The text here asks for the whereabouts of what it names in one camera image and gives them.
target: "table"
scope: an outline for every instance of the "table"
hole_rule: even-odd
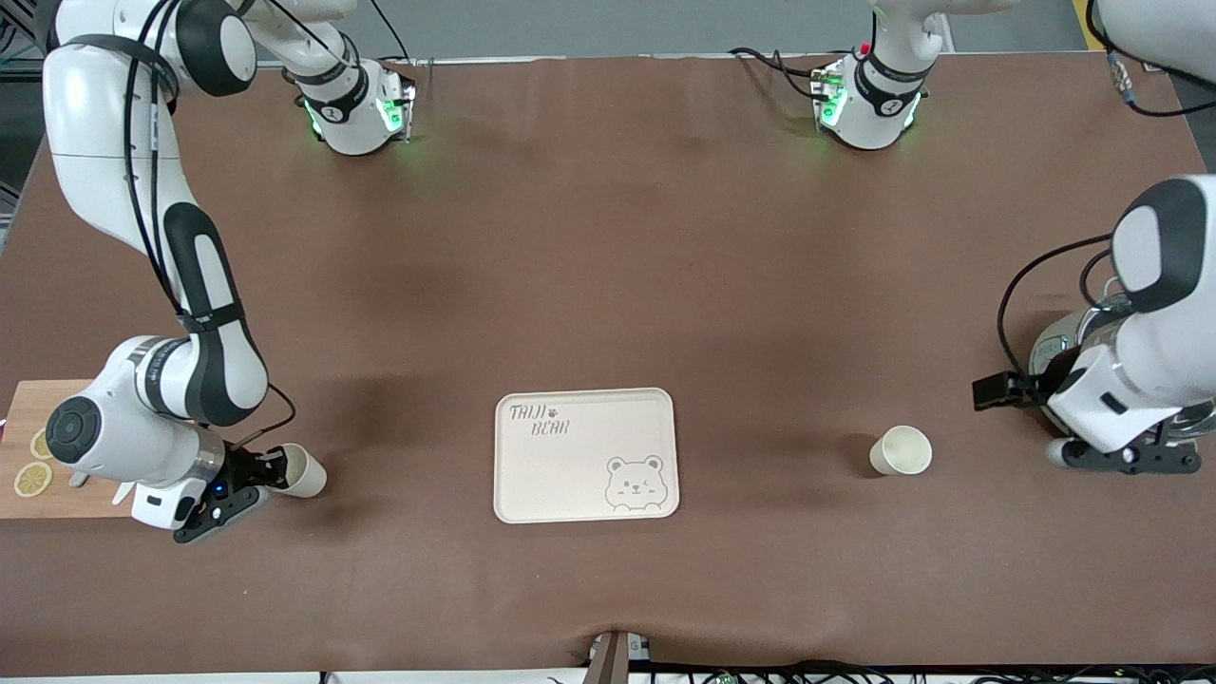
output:
[[[366,158],[314,141],[275,74],[182,102],[190,181],[299,404],[276,438],[330,487],[192,548],[4,521],[2,674],[564,666],[609,628],[708,662],[1216,660],[1216,465],[1065,472],[1032,414],[972,411],[1017,269],[1203,168],[1184,122],[1119,103],[1100,54],[944,57],[917,125],[869,153],[755,62],[418,75],[416,140]],[[1165,78],[1137,91],[1175,102]],[[1080,305],[1083,259],[1026,281],[1019,349]],[[45,150],[0,320],[5,402],[175,333]],[[495,518],[499,398],[637,386],[675,399],[674,516]],[[901,422],[931,469],[871,477]]]

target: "bear drawing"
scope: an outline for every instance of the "bear drawing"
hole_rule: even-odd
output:
[[[626,461],[614,458],[608,461],[608,490],[604,498],[613,511],[658,510],[668,500],[668,486],[663,482],[663,460],[646,456],[643,461]]]

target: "lemon slice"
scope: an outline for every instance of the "lemon slice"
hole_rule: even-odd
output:
[[[46,460],[51,458],[51,449],[46,445],[46,428],[38,431],[38,434],[29,441],[29,453],[34,454],[35,459]]]
[[[12,481],[12,488],[23,499],[36,497],[51,486],[51,476],[54,475],[55,471],[51,470],[51,466],[43,461],[28,462],[17,471],[17,477]]]

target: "wooden block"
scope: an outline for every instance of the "wooden block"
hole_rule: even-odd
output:
[[[9,422],[0,441],[0,518],[49,518],[49,517],[126,517],[130,499],[114,506],[111,500],[118,483],[91,477],[79,489],[68,487],[75,471],[55,459],[49,464],[55,475],[51,486],[36,497],[23,499],[13,489],[17,471],[35,461],[29,443],[39,430],[46,427],[55,407],[72,394],[89,386],[89,380],[27,380],[17,385]]]

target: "white cup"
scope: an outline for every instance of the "white cup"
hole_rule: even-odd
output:
[[[325,466],[319,464],[313,454],[299,444],[283,444],[281,448],[283,455],[287,456],[287,473],[283,476],[287,481],[287,488],[275,489],[275,492],[300,499],[308,499],[320,493],[330,477],[325,472]]]
[[[933,460],[933,444],[911,425],[896,425],[869,449],[869,464],[883,475],[919,475]]]

